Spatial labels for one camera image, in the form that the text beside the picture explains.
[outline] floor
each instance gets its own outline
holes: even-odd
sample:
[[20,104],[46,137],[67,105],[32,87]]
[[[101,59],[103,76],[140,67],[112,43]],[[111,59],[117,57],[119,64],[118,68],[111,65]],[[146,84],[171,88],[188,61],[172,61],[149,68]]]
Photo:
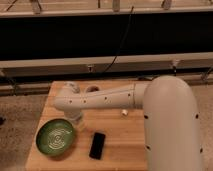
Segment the floor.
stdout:
[[[213,170],[213,85],[192,87],[198,101],[204,163]],[[29,149],[47,95],[0,97],[0,170],[24,171]]]

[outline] smartphone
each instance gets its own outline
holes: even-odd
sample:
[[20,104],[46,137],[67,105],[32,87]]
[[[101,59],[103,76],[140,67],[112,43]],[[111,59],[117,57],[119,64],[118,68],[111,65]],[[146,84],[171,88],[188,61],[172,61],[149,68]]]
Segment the smartphone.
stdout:
[[102,150],[104,147],[105,134],[95,132],[89,156],[94,159],[101,159]]

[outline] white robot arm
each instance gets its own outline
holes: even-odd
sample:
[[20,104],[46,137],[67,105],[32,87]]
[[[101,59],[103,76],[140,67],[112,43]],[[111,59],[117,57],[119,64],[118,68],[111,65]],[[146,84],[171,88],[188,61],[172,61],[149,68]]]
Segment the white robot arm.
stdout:
[[149,171],[203,171],[196,100],[179,78],[163,76],[89,93],[79,93],[76,84],[68,83],[54,105],[71,121],[81,117],[81,109],[143,109]]

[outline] wooden tabletop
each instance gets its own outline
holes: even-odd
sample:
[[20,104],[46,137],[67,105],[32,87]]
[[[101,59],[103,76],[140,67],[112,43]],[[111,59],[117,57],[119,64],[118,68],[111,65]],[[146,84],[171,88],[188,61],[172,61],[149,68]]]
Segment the wooden tabletop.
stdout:
[[[97,85],[103,90],[133,82],[82,81],[78,83],[81,91],[84,91],[90,85]],[[65,118],[63,112],[56,110],[52,105],[54,97],[64,84],[65,82],[52,84],[37,131],[51,119]],[[122,115],[121,109],[83,112],[85,128],[77,132],[75,143],[60,157],[50,158],[41,154],[34,138],[26,171],[147,171],[142,110],[131,109],[128,116]],[[96,131],[106,135],[101,160],[89,157],[93,134]]]

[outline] black backdrop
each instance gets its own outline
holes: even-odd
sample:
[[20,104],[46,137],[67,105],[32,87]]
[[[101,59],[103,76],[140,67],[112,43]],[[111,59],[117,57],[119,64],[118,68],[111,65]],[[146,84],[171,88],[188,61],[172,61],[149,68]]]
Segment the black backdrop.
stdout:
[[[0,60],[114,56],[128,15],[0,19]],[[213,51],[213,12],[134,14],[120,55]]]

